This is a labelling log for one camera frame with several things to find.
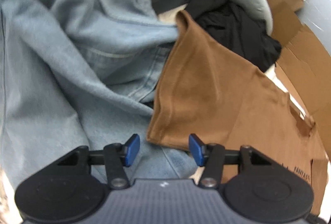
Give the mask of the brown printed t-shirt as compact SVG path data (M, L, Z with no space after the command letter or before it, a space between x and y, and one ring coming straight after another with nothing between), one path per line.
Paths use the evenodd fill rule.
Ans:
M306 109L302 120L289 93L263 72L213 39L185 11L179 37L166 61L146 138L186 150L195 133L205 143L237 150L251 145L305 179L319 214L330 182L317 123Z

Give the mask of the cream bear print bedsheet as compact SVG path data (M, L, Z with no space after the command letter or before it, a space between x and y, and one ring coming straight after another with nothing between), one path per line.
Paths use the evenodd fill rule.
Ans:
M174 24L175 23L175 17L176 14L184 10L187 5L181 5L176 8L173 8L172 10L168 10L166 12L163 12L158 15L158 19L161 22L164 22L166 24ZM279 79L277 75L281 74L281 68L276 67L276 64L274 64L272 67L270 67L266 72L265 75L282 91L285 93L289 93L289 97L291 100L291 104L295 107L295 110L297 111L297 114L300 116L302 120L306 118L306 112L305 109L301 106L301 104L295 99L295 97L291 94L291 91L289 91L288 87L284 84L285 78L282 77L283 80Z

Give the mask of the black garment pile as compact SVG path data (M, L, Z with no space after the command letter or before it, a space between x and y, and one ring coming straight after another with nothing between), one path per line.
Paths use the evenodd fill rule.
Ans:
M281 44L267 34L266 23L250 18L231 0L190 0L185 11L218 43L262 72L281 55Z

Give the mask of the grey metal cabinet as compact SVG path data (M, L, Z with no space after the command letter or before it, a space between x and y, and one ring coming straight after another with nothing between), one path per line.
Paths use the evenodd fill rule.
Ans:
M304 8L297 12L301 22L315 33L329 54L330 8L330 0L305 0Z

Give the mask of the brown cardboard sheet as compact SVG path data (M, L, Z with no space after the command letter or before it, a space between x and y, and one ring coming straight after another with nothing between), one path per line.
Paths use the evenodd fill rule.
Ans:
M272 11L272 37L283 46L278 64L317 123L330 153L330 55L296 11L304 0L267 0Z

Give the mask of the grey blue denim garment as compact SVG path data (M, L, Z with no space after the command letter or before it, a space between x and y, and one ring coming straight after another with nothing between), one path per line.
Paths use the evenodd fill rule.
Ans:
M19 183L78 146L134 133L129 179L187 178L184 150L146 140L177 27L151 0L1 0L1 167Z

